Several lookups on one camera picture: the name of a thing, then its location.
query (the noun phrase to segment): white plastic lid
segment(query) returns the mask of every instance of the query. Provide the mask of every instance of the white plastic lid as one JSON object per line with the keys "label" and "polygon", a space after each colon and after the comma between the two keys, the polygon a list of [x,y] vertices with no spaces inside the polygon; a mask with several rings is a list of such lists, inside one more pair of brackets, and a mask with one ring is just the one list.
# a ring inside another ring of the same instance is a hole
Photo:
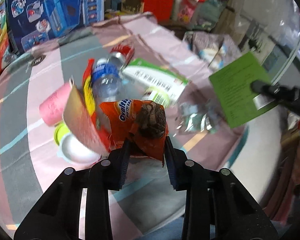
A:
{"label": "white plastic lid", "polygon": [[68,133],[60,141],[58,156],[67,162],[91,165],[100,160],[101,155],[85,147],[72,134]]}
{"label": "white plastic lid", "polygon": [[102,57],[101,59],[99,59],[99,60],[97,61],[97,64],[107,63],[107,62],[108,62],[108,60],[107,60],[106,58]]}

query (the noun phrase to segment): pink cup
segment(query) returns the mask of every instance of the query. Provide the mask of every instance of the pink cup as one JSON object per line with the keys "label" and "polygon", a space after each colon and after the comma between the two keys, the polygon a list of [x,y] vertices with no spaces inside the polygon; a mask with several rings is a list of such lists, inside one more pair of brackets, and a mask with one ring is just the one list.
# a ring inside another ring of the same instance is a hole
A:
{"label": "pink cup", "polygon": [[54,126],[62,121],[63,111],[66,107],[72,86],[73,80],[70,79],[69,82],[58,88],[39,106],[39,113],[48,126]]}

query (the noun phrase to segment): green paper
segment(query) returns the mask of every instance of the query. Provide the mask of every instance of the green paper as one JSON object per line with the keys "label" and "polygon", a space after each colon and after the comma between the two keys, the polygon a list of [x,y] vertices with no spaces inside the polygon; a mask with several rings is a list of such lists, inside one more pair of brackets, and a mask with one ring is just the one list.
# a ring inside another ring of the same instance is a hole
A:
{"label": "green paper", "polygon": [[251,52],[214,73],[209,79],[230,128],[243,125],[277,105],[272,102],[258,110],[253,101],[258,94],[252,92],[250,84],[255,80],[270,83],[270,79]]}

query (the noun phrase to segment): barcode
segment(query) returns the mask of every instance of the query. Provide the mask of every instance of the barcode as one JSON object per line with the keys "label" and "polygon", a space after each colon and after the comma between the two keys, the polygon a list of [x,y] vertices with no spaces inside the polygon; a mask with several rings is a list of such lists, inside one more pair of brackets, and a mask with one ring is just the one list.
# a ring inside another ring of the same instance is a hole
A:
{"label": "barcode", "polygon": [[270,98],[270,97],[267,97],[265,95],[257,95],[254,99],[253,99],[253,102],[257,108],[257,110],[265,107],[266,105],[270,104],[271,102],[273,102],[274,99],[273,98]]}
{"label": "barcode", "polygon": [[157,97],[154,99],[154,102],[156,102],[159,105],[162,105],[164,107],[166,107],[168,104],[167,100],[160,94],[157,95]]}
{"label": "barcode", "polygon": [[158,78],[154,78],[153,76],[150,76],[147,73],[144,73],[142,71],[137,70],[134,75],[136,77],[140,77],[145,81],[148,81],[149,83],[157,86],[157,87],[161,87],[163,88],[165,91],[169,92],[171,89],[171,86],[169,86],[168,84],[166,84],[165,82],[163,82],[162,80],[158,79]]}

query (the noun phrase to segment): ovaltine snack bag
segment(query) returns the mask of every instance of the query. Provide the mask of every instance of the ovaltine snack bag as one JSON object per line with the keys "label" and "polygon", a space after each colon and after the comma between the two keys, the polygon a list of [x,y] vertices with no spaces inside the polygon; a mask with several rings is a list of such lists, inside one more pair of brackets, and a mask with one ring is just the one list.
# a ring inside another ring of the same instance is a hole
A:
{"label": "ovaltine snack bag", "polygon": [[168,134],[163,106],[153,101],[125,99],[101,103],[100,108],[109,118],[115,148],[121,148],[128,138],[136,144],[131,155],[163,161]]}

